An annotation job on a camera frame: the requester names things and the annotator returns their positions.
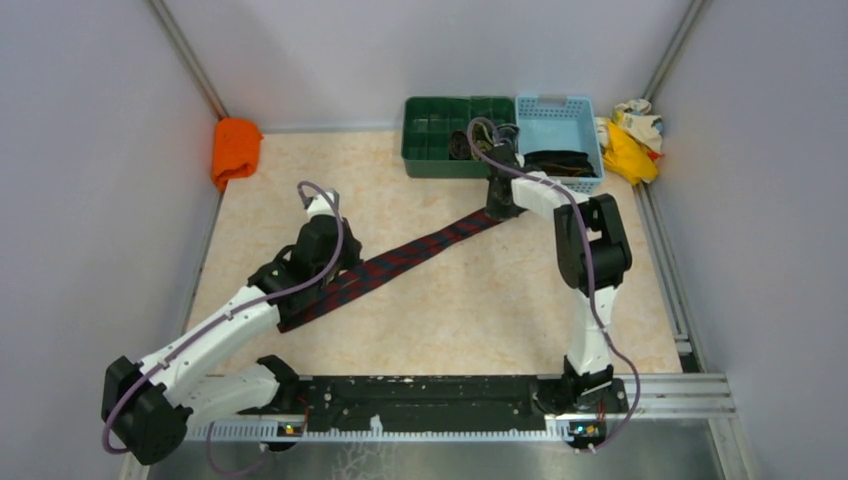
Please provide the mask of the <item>red navy striped tie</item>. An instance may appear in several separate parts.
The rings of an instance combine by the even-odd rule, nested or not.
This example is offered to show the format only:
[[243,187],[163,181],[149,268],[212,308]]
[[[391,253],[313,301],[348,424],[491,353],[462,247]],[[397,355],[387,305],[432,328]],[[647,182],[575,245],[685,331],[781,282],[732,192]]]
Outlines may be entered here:
[[502,221],[489,218],[480,209],[440,230],[364,261],[321,288],[310,305],[282,319],[278,330],[287,333],[297,329],[380,288],[449,247],[500,224]]

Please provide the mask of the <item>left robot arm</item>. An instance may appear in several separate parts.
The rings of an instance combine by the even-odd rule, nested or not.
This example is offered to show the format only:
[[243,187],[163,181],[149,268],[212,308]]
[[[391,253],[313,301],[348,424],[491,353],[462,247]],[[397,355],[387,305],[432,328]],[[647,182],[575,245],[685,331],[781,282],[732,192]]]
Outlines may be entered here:
[[296,242],[260,266],[200,324],[139,360],[113,360],[101,397],[103,450],[151,465],[169,456],[193,428],[238,410],[292,411],[300,388],[268,361],[234,376],[207,375],[254,337],[293,326],[297,316],[318,305],[339,273],[361,265],[361,250],[347,218],[311,213]]

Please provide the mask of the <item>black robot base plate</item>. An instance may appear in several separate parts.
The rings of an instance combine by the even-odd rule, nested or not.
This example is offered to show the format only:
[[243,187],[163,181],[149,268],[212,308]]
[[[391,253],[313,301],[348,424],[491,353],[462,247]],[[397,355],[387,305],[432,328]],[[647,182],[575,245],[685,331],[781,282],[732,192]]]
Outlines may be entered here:
[[284,385],[251,415],[304,415],[309,433],[505,433],[540,431],[554,414],[623,414],[616,379],[571,398],[564,380],[534,375],[314,376]]

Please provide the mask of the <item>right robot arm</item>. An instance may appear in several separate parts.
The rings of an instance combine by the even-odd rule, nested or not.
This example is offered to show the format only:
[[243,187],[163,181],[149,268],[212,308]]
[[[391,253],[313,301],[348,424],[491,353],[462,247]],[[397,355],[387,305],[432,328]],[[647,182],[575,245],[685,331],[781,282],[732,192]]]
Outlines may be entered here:
[[480,158],[489,166],[489,205],[507,218],[523,211],[554,227],[557,268],[575,295],[574,332],[558,395],[576,412],[590,411],[612,384],[611,314],[632,253],[616,200],[575,192],[542,171],[528,171],[499,144]]

